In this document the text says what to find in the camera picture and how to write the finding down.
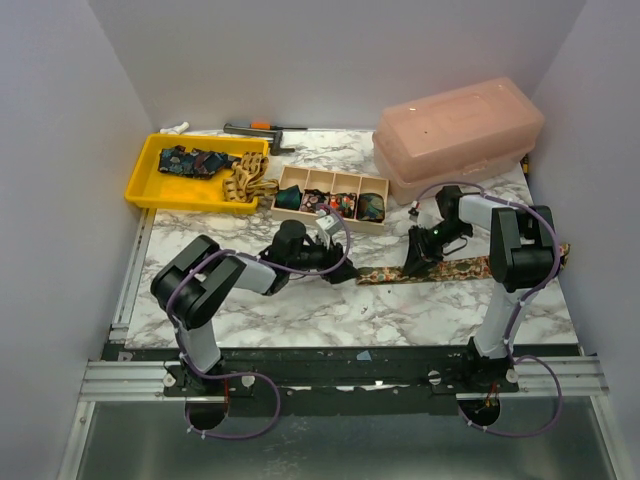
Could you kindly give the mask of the paisley flamingo patterned tie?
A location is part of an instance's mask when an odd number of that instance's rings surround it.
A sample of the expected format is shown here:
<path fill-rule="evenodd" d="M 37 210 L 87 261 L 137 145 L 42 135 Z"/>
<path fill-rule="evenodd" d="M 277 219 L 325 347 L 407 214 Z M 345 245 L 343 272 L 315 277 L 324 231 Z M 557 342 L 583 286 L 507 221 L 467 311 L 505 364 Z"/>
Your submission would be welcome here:
<path fill-rule="evenodd" d="M 489 256 L 444 261 L 425 273 L 407 276 L 399 266 L 362 267 L 355 279 L 357 285 L 414 284 L 447 281 L 484 280 L 493 277 Z"/>

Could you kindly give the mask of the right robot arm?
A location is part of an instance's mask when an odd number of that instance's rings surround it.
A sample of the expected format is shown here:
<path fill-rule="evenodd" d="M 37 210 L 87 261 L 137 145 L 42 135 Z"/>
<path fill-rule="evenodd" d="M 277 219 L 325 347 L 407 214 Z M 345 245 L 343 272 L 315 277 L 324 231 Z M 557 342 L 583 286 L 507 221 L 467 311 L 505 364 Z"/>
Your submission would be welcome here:
<path fill-rule="evenodd" d="M 425 227 L 419 220 L 420 201 L 409 215 L 409 247 L 402 273 L 422 276 L 443 263 L 445 247 L 473 235 L 490 234 L 488 264 L 494 279 L 484 320 L 454 368 L 454 380 L 480 392 L 503 378 L 513 365 L 513 342 L 525 308 L 556 277 L 560 242 L 546 206 L 527 206 L 489 195 L 484 190 L 464 193 L 457 185 L 440 183 L 436 203 L 442 221 Z"/>

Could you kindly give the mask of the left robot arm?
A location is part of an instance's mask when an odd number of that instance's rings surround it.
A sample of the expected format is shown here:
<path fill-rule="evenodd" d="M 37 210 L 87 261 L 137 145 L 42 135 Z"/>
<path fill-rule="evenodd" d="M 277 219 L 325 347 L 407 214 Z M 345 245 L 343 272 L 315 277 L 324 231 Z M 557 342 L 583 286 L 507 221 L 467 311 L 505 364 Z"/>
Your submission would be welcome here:
<path fill-rule="evenodd" d="M 213 318 L 235 289 L 270 297 L 293 276 L 319 277 L 330 284 L 354 279 L 358 271 L 349 259 L 352 233 L 335 214 L 315 220 L 314 237 L 297 220 L 283 221 L 258 255 L 224 249 L 200 235 L 152 280 L 151 294 L 172 324 L 180 367 L 167 372 L 165 386 L 201 395 L 214 393 L 233 378 L 274 382 L 260 373 L 222 373 Z"/>

